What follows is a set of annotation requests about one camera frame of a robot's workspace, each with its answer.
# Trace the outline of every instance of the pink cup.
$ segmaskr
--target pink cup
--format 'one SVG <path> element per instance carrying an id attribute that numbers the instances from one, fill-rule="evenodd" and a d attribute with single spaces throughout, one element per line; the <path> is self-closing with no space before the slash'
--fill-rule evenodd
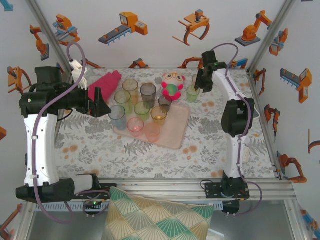
<path id="1" fill-rule="evenodd" d="M 140 117 L 131 118 L 126 124 L 132 136 L 135 138 L 141 136 L 144 133 L 145 123 Z"/>
<path id="2" fill-rule="evenodd" d="M 150 143 L 155 143 L 159 140 L 161 127 L 156 123 L 149 123 L 145 126 L 144 132 L 148 141 Z"/>

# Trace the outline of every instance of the pink tray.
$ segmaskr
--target pink tray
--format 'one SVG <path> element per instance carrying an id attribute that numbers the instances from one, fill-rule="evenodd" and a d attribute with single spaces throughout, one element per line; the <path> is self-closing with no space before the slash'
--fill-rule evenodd
<path id="1" fill-rule="evenodd" d="M 126 117 L 127 117 L 127 120 L 136 117 L 135 111 L 133 111 L 133 114 Z M 180 149 L 182 147 L 182 143 L 185 137 L 189 118 L 190 118 L 190 108 L 186 106 L 172 104 L 170 111 L 166 116 L 165 123 L 161 127 L 160 138 L 158 141 L 154 142 L 153 144 L 156 144 L 162 147 L 167 147 L 170 149 Z M 149 119 L 144 122 L 144 125 L 146 126 L 147 124 L 152 122 L 153 122 L 152 117 L 150 115 Z M 113 131 L 119 135 L 130 137 L 133 139 L 138 139 L 138 140 L 149 143 L 144 133 L 139 137 L 134 137 L 131 135 L 128 129 L 120 131 L 115 126 L 113 127 Z"/>

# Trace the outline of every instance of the pink plush toy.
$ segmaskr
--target pink plush toy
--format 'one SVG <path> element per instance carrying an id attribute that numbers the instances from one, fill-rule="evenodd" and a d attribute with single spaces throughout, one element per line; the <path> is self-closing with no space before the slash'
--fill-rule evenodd
<path id="1" fill-rule="evenodd" d="M 172 101 L 181 97 L 181 91 L 184 88 L 185 76 L 177 72 L 166 73 L 162 76 L 162 87 L 164 96 L 170 96 Z"/>
<path id="2" fill-rule="evenodd" d="M 103 100 L 106 102 L 110 96 L 114 93 L 121 80 L 121 74 L 118 71 L 113 73 L 109 72 L 100 78 L 95 83 L 89 86 L 88 96 L 94 101 L 95 100 L 95 88 L 101 88 Z"/>

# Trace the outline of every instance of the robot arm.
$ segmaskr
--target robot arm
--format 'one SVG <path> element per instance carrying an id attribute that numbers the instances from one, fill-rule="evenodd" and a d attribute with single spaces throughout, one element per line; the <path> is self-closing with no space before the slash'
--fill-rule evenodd
<path id="1" fill-rule="evenodd" d="M 252 127 L 255 102 L 247 98 L 237 87 L 230 74 L 226 75 L 227 65 L 218 62 L 214 51 L 202 54 L 204 69 L 198 70 L 195 88 L 203 89 L 204 93 L 210 92 L 215 84 L 222 93 L 226 102 L 221 126 L 227 133 L 227 163 L 221 180 L 221 192 L 225 197 L 238 196 L 248 191 L 248 185 L 243 176 L 243 154 L 245 147 L 246 127 L 250 121 L 248 130 Z"/>
<path id="2" fill-rule="evenodd" d="M 72 66 L 74 68 L 72 74 L 78 76 L 82 66 L 76 61 L 73 61 Z M 75 108 L 82 114 L 98 118 L 111 113 L 111 109 L 105 104 L 100 88 L 95 89 L 95 101 L 89 99 L 86 80 L 83 78 L 80 83 L 83 88 L 76 87 L 44 112 L 35 137 L 34 125 L 41 109 L 71 87 L 70 84 L 62 82 L 61 71 L 57 67 L 36 67 L 35 73 L 37 84 L 30 88 L 30 92 L 24 93 L 19 101 L 27 133 L 27 172 L 25 185 L 16 189 L 16 197 L 37 203 L 34 193 L 34 178 L 36 178 L 39 196 L 43 203 L 68 202 L 75 194 L 85 190 L 98 190 L 100 185 L 95 174 L 59 179 L 55 161 L 55 129 L 58 112 Z M 37 141 L 36 176 L 32 172 L 33 138 Z"/>

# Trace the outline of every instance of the stuffed toy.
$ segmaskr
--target stuffed toy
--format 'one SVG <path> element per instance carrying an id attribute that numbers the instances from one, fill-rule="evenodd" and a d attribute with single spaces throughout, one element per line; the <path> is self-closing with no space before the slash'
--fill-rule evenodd
<path id="1" fill-rule="evenodd" d="M 170 96 L 172 101 L 176 101 L 181 97 L 181 91 L 184 88 L 185 76 L 177 72 L 165 73 L 162 76 L 162 87 L 164 96 Z"/>

